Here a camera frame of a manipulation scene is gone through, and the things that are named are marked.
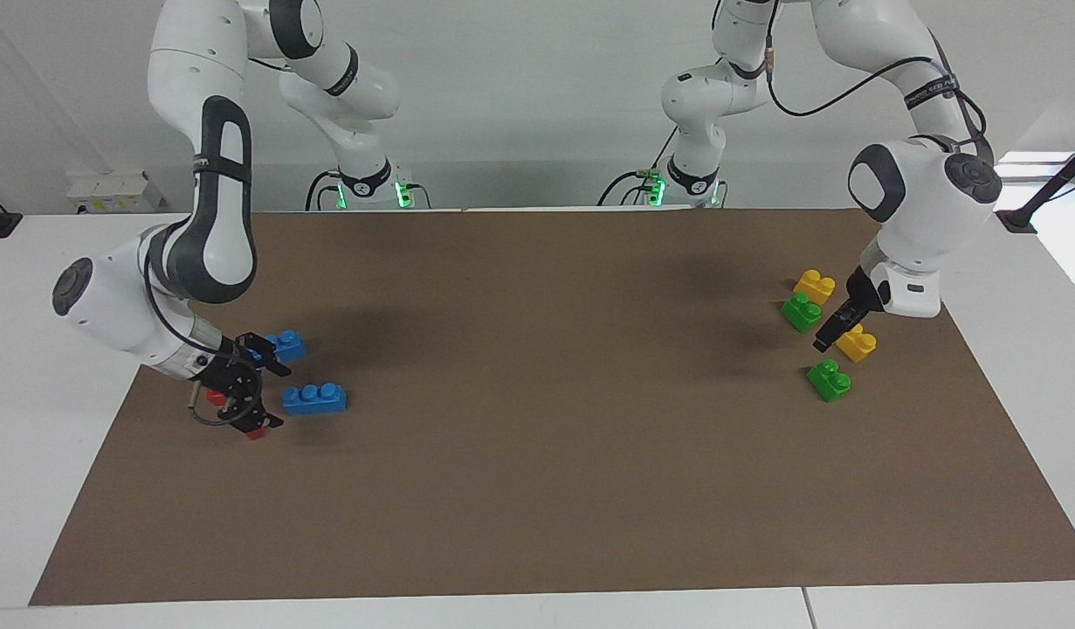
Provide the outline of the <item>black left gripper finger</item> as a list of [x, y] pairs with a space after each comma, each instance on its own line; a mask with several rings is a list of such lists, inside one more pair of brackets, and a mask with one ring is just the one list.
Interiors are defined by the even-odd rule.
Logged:
[[816, 333], [816, 351], [825, 353], [864, 319], [864, 310], [838, 308]]
[[829, 349], [837, 340], [852, 330], [852, 302], [846, 301], [830, 315], [814, 337], [813, 347]]

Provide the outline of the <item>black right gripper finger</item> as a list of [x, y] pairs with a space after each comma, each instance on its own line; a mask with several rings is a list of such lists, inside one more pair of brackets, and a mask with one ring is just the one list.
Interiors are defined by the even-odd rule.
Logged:
[[274, 343], [266, 337], [255, 333], [238, 335], [238, 354], [258, 370], [270, 371], [280, 377], [291, 375], [290, 368], [275, 355]]
[[277, 415], [266, 410], [260, 397], [226, 398], [223, 421], [243, 434], [266, 434], [285, 424]]

